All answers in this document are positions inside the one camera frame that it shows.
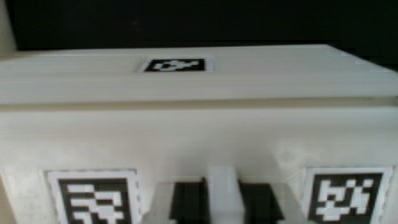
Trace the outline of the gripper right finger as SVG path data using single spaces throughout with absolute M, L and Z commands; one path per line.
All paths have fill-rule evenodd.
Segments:
M 398 224 L 398 107 L 216 111 L 209 122 L 211 162 L 246 181 L 275 182 L 303 198 L 317 168 L 386 172 L 372 224 Z

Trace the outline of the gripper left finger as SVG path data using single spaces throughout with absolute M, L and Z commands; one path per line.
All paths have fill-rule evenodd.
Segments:
M 200 179 L 200 169 L 177 159 L 196 129 L 191 111 L 0 111 L 0 175 L 15 224 L 58 224 L 51 176 L 127 179 L 132 212 L 143 213 L 154 185 Z

